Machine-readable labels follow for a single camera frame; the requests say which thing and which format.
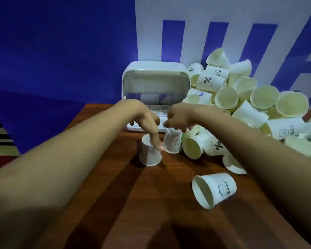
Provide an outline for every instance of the person's right arm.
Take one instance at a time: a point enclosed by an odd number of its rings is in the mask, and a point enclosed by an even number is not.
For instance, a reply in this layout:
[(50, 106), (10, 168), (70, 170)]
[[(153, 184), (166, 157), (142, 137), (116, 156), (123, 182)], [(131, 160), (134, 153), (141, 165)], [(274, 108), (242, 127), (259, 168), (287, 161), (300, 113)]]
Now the person's right arm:
[(221, 141), (258, 183), (311, 234), (311, 159), (225, 114), (217, 107), (179, 103), (165, 127), (201, 125)]

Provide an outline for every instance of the hand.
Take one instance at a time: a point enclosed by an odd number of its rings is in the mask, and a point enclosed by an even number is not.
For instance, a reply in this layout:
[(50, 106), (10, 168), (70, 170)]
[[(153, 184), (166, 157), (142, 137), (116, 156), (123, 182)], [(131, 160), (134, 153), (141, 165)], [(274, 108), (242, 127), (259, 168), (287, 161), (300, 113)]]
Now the hand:
[(187, 128), (195, 125), (192, 115), (196, 106), (198, 105), (184, 102), (173, 105), (168, 111), (168, 119), (164, 122), (163, 126), (166, 128), (182, 129), (184, 132)]
[(158, 125), (160, 124), (159, 116), (154, 114), (145, 104), (136, 100), (137, 116), (130, 122), (130, 125), (134, 124), (134, 121), (148, 134), (150, 134), (151, 143), (160, 151), (164, 150), (163, 143), (160, 141), (158, 133)]

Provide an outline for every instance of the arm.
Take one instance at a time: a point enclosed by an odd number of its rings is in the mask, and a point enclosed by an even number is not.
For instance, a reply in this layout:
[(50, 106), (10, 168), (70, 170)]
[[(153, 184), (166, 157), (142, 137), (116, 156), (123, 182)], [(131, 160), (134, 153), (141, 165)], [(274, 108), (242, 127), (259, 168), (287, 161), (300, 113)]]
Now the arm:
[(176, 104), (165, 127), (202, 125), (311, 234), (311, 159), (217, 107)]
[(119, 131), (133, 120), (163, 150), (156, 126), (159, 117), (140, 101), (122, 100), (2, 167), (0, 248), (32, 244), (75, 194)]

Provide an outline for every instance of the open lid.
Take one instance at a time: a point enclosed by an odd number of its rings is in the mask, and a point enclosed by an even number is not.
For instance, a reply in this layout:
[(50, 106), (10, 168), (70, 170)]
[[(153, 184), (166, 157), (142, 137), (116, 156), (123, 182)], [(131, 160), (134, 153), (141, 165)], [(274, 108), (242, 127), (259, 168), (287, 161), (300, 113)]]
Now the open lid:
[(138, 99), (147, 105), (179, 103), (189, 88), (187, 69), (176, 62), (135, 61), (122, 75), (122, 98)]

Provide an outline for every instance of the wooden table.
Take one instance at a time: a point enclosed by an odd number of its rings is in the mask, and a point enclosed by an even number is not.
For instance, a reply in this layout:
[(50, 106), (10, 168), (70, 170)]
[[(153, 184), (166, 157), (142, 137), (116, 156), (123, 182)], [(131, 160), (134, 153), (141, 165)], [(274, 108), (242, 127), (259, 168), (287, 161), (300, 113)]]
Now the wooden table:
[[(86, 105), (68, 128), (108, 107)], [(144, 167), (136, 149), (142, 135), (117, 136), (40, 248), (311, 248), (252, 177), (228, 171), (221, 156), (194, 161), (183, 152), (162, 152), (158, 166)], [(204, 210), (191, 180), (219, 172), (234, 178), (237, 192)]]

